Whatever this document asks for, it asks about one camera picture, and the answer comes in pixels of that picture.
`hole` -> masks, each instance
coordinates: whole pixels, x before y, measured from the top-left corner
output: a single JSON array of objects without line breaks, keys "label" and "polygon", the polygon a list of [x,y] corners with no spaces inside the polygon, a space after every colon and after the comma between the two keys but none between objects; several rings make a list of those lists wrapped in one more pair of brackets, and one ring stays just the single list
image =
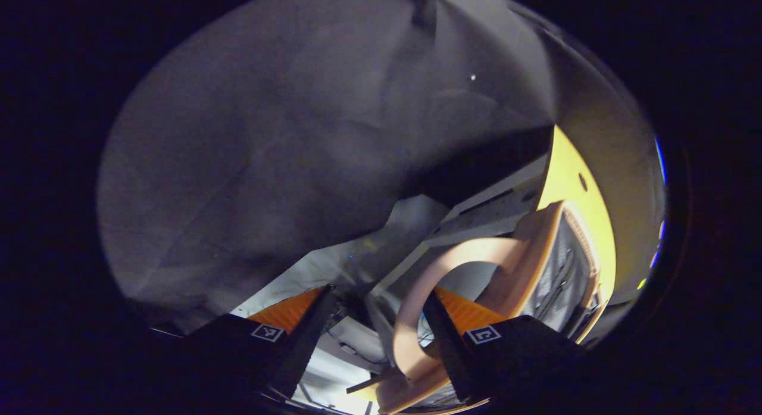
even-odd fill
[{"label": "hole", "polygon": [[588,183],[585,181],[585,177],[582,176],[582,173],[579,173],[579,182],[582,183],[582,189],[585,190],[585,192],[588,191]]},{"label": "hole", "polygon": [[529,193],[527,193],[526,195],[523,196],[521,201],[522,202],[526,202],[526,201],[530,200],[531,198],[534,198],[535,196],[537,196],[537,192],[529,192]]}]

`gray fabric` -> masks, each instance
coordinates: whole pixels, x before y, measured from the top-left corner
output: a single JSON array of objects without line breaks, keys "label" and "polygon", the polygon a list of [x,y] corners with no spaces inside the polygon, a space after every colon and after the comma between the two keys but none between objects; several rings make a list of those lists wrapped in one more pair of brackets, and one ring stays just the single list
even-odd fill
[{"label": "gray fabric", "polygon": [[141,81],[98,209],[147,321],[201,326],[310,250],[382,227],[422,169],[552,121],[526,77],[544,62],[531,30],[496,38],[441,0],[421,21],[422,1],[256,0]]}]

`curved plastic handle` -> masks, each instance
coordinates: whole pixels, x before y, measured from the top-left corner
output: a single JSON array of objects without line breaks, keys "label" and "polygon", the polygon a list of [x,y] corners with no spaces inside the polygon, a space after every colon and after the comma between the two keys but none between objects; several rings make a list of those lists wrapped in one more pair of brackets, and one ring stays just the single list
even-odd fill
[{"label": "curved plastic handle", "polygon": [[436,284],[448,272],[471,261],[495,263],[509,272],[522,255],[525,244],[511,238],[471,239],[452,247],[423,272],[400,306],[392,338],[394,360],[408,379],[419,380],[433,369],[443,368],[441,361],[430,357],[421,348],[417,331],[424,303]]}]

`yellow panel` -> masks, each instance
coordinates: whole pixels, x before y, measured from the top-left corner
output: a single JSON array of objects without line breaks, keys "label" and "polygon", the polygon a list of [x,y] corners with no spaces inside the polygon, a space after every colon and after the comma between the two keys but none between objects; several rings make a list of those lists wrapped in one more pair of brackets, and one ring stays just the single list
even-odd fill
[{"label": "yellow panel", "polygon": [[436,287],[434,291],[445,309],[447,309],[449,319],[452,320],[452,324],[455,325],[460,336],[463,336],[468,330],[500,323],[501,321],[506,321],[508,319],[493,310],[487,309],[486,307],[481,306],[476,302],[469,301],[466,298],[462,298],[451,291],[439,287]]},{"label": "yellow panel", "polygon": [[257,312],[248,319],[269,326],[280,327],[285,329],[286,333],[291,334],[302,319],[302,315],[307,312],[307,309],[313,304],[322,289],[322,287],[313,288],[301,295],[280,301]]},{"label": "yellow panel", "polygon": [[583,225],[593,239],[593,246],[601,261],[601,296],[605,306],[613,293],[617,273],[617,251],[604,197],[588,165],[558,126],[553,131],[545,186],[537,210],[556,201],[569,200],[582,217]]}]

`beige plastic part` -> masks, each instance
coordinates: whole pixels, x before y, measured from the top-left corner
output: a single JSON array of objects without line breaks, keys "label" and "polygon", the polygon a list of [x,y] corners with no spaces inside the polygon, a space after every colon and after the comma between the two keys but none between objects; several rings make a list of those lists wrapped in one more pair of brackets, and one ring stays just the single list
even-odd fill
[{"label": "beige plastic part", "polygon": [[579,214],[566,201],[550,204],[523,217],[514,231],[514,238],[471,239],[453,247],[421,274],[402,302],[392,337],[394,359],[402,374],[394,379],[382,380],[376,387],[381,413],[397,413],[422,401],[449,382],[440,359],[427,355],[419,345],[417,334],[424,303],[442,277],[455,267],[471,261],[499,265],[500,268],[476,302],[504,317],[516,317],[547,265],[561,216],[566,216],[588,258],[591,279],[582,304],[590,303],[593,294],[599,290],[598,257]]},{"label": "beige plastic part", "polygon": [[441,361],[426,355],[419,345],[417,327],[428,295],[447,272],[471,261],[488,261],[511,270],[522,251],[523,244],[516,239],[478,238],[458,244],[430,264],[408,291],[395,320],[392,350],[406,377],[417,382],[443,369]]}]

